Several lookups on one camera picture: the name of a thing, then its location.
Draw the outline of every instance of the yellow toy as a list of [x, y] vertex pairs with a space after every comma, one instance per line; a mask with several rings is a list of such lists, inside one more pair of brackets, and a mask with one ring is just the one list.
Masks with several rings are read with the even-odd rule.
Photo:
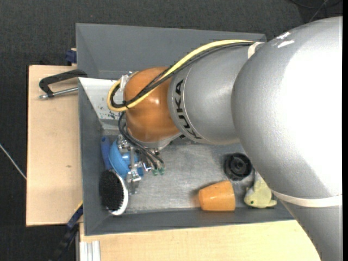
[[267, 186], [259, 173], [255, 173], [254, 185], [247, 189], [244, 197], [244, 203], [255, 208], [272, 207], [277, 204], [272, 198], [272, 191]]

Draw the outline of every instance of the gray carpet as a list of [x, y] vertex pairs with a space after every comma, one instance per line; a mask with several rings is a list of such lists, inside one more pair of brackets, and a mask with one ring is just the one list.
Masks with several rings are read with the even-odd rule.
[[[300, 10], [302, 17], [285, 0], [0, 0], [0, 142], [25, 171], [26, 65], [66, 65], [76, 22], [255, 32], [272, 39], [315, 13]], [[64, 235], [61, 226], [25, 228], [25, 208], [26, 183], [0, 152], [0, 260], [47, 260]], [[66, 260], [73, 258], [70, 251]]]

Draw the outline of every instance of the wooden board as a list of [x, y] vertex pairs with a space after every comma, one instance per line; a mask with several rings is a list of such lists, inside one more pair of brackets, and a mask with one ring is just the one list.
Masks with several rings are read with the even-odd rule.
[[[41, 100], [39, 81], [76, 69], [29, 67], [27, 226], [67, 223], [82, 200], [79, 161], [78, 94]], [[51, 85], [53, 91], [77, 86], [77, 79]]]
[[228, 260], [319, 261], [311, 240], [295, 221], [85, 236], [100, 241], [103, 261]]

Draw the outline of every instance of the orange plastic cup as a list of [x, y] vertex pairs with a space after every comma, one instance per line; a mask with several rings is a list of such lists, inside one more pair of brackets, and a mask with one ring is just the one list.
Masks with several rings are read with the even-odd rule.
[[206, 211], [234, 211], [235, 197], [229, 180], [222, 181], [198, 192], [202, 210]]

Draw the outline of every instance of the hair brush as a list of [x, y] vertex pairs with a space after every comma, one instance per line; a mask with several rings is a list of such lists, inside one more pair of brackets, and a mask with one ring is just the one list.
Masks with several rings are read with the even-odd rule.
[[99, 194], [102, 204], [113, 215], [121, 215], [128, 204], [128, 189], [125, 181], [112, 168], [109, 161], [110, 140], [103, 136], [101, 139], [101, 151], [105, 165], [99, 181]]

